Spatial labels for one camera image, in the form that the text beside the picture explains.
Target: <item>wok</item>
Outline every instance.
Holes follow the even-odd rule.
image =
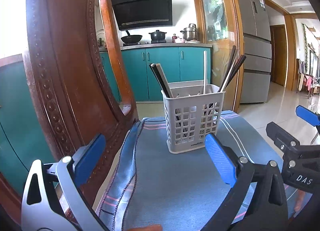
[[[129,31],[127,30],[125,32],[127,32],[128,35],[121,38],[125,44],[138,43],[142,39],[142,35],[130,35]]]

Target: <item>chopstick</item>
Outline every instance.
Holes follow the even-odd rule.
[[[223,85],[224,81],[226,80],[226,77],[227,77],[227,75],[228,75],[228,72],[229,72],[229,70],[230,70],[230,68],[231,68],[231,64],[232,64],[233,59],[234,59],[234,57],[235,57],[236,49],[237,49],[236,46],[233,46],[233,47],[232,47],[231,55],[230,55],[230,59],[229,59],[229,63],[228,63],[228,66],[227,66],[227,70],[226,70],[226,73],[225,73],[224,76],[223,76],[223,79],[222,79],[222,81],[221,81],[222,83],[221,83],[221,86],[220,86],[218,92],[221,92],[222,85]]]
[[[165,74],[164,74],[163,69],[162,69],[162,67],[161,67],[161,64],[160,64],[160,63],[157,63],[157,64],[156,64],[156,68],[158,69],[159,75],[160,75],[161,78],[162,78],[164,87],[167,89],[167,92],[168,92],[168,94],[169,94],[169,98],[174,98],[174,97],[173,97],[173,94],[172,94],[172,92],[171,92],[171,89],[170,89],[170,87],[169,87],[168,80],[167,80],[167,78],[165,77]]]
[[[173,98],[172,91],[171,91],[171,89],[169,87],[167,78],[165,77],[165,74],[163,72],[161,64],[159,64],[159,63],[150,64],[149,67],[150,67],[151,71],[153,72],[153,74],[155,75],[155,77],[156,77],[156,79],[157,79],[157,81],[158,81],[163,93],[165,94],[165,96],[167,98]],[[176,109],[175,113],[176,114],[180,114],[180,110]],[[180,115],[180,118],[179,118],[179,116],[176,115],[176,120],[180,121],[181,120],[181,115]]]
[[[153,72],[153,74],[155,75],[155,77],[156,77],[162,91],[164,92],[165,96],[167,98],[173,98],[172,92],[169,88],[168,81],[167,81],[166,77],[164,76],[161,65],[160,64],[150,64],[149,67],[150,67],[151,71]]]
[[[229,71],[226,71],[227,76],[226,76],[225,80],[222,82],[222,85],[220,86],[218,92],[223,92],[225,90],[225,88],[227,87],[229,78],[230,78],[232,71],[233,71],[233,67],[236,65],[236,61],[237,61],[236,57],[238,55],[239,55],[239,49],[236,49],[232,65],[231,65]]]
[[[246,58],[247,57],[244,54],[242,54],[240,56],[240,59],[236,63],[235,67],[233,68],[233,71],[232,71],[232,74],[231,74],[231,76],[230,76],[230,78],[228,80],[227,86],[228,86],[228,84],[230,84],[231,80],[234,78],[234,76],[236,75],[236,73],[238,72],[238,70],[240,69],[240,67],[242,66],[242,64],[243,64],[243,62],[245,61]]]
[[[205,94],[205,89],[207,86],[207,62],[208,62],[208,56],[207,51],[203,51],[203,63],[204,63],[204,76],[203,76],[203,94]]]

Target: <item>blue gripper pad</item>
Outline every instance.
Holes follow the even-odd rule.
[[[231,187],[237,181],[236,164],[227,155],[227,152],[217,137],[211,133],[205,138],[205,148],[216,166],[222,180]]]
[[[311,124],[312,126],[320,125],[318,115],[301,105],[297,106],[296,115],[301,119],[305,120],[307,123]]]
[[[80,147],[72,156],[74,160],[74,183],[76,187],[85,184],[106,147],[106,138],[96,135],[87,146]]]

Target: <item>refrigerator label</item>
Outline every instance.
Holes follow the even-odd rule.
[[[260,0],[260,3],[264,5],[264,2],[263,2],[263,0]]]

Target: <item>doorway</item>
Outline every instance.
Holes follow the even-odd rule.
[[[284,25],[270,26],[271,32],[271,81],[284,86],[287,68],[287,36]]]

